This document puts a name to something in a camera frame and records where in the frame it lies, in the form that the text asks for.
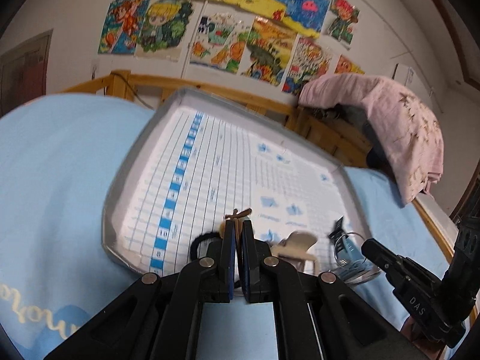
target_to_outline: ceiling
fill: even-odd
[[[480,49],[456,10],[448,0],[400,1],[430,41],[448,85],[480,106]]]

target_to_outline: metal screw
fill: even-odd
[[[263,260],[266,266],[277,266],[278,265],[278,258],[274,256],[265,257]]]
[[[200,260],[200,265],[205,268],[210,268],[211,266],[213,266],[213,264],[215,264],[215,260],[210,257],[203,257]]]
[[[156,274],[153,274],[153,273],[148,273],[148,274],[144,274],[142,276],[142,283],[143,284],[153,284],[157,281],[157,275]]]
[[[324,283],[328,283],[328,284],[332,284],[335,282],[335,280],[337,280],[337,277],[331,272],[323,272],[320,275],[320,278]]]

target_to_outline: wooden railing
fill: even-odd
[[[286,128],[296,131],[344,164],[366,167],[365,158],[370,147],[368,144],[360,144],[360,141],[352,143],[355,142],[352,133],[349,132],[349,128],[352,127],[347,123],[328,127],[301,108],[232,88],[187,79],[132,74],[129,70],[114,70],[109,76],[76,85],[64,92],[96,93],[104,89],[106,95],[132,101],[139,86],[160,88],[161,102],[164,102],[177,89],[191,86],[242,104],[264,116],[269,116],[269,112],[280,114],[283,117],[282,124]]]

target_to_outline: gray tray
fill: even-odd
[[[103,209],[102,246],[113,261],[124,264],[135,272],[143,273],[130,262],[135,258],[135,253],[128,252],[123,248],[120,252],[117,239],[120,237],[120,230],[131,197],[137,188],[149,155],[171,116],[181,105],[242,127],[308,161],[327,168],[342,195],[352,227],[364,239],[371,238],[371,232],[362,207],[343,165],[337,159],[273,120],[221,97],[210,95],[195,88],[181,88],[165,101],[147,123],[131,147],[110,186]],[[361,277],[355,279],[353,284],[359,282],[363,282]]]

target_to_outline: yellow cursive lettering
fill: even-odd
[[[53,314],[48,309],[40,309],[37,306],[21,306],[22,295],[16,288],[10,288],[6,284],[0,283],[0,299],[2,300],[11,300],[11,310],[17,314],[18,322],[25,323],[26,317],[32,322],[42,322],[43,316],[45,315],[46,326],[53,331],[57,331],[62,339],[66,340],[68,337],[66,335],[66,322],[59,320],[57,324],[54,324]],[[70,324],[70,335],[75,333],[79,326]]]
[[[40,322],[42,320],[43,311],[37,306],[27,307],[27,317],[32,322]]]
[[[53,315],[50,310],[43,310],[43,313],[45,314],[45,320],[46,320],[46,325],[50,330],[56,330],[58,331],[58,334],[60,334],[60,337],[62,337],[64,340],[67,339],[67,336],[65,335],[65,321],[62,319],[58,321],[57,326],[53,324]]]
[[[70,335],[75,333],[78,329],[80,329],[80,326],[74,325],[73,323],[70,325]]]
[[[22,296],[16,288],[11,288],[10,290],[13,292],[13,303],[11,304],[11,310],[17,314],[18,322],[25,323],[25,311],[27,307],[23,306],[20,310],[18,310],[20,302],[22,301]]]
[[[10,289],[5,284],[0,284],[0,298],[8,300],[10,298]]]

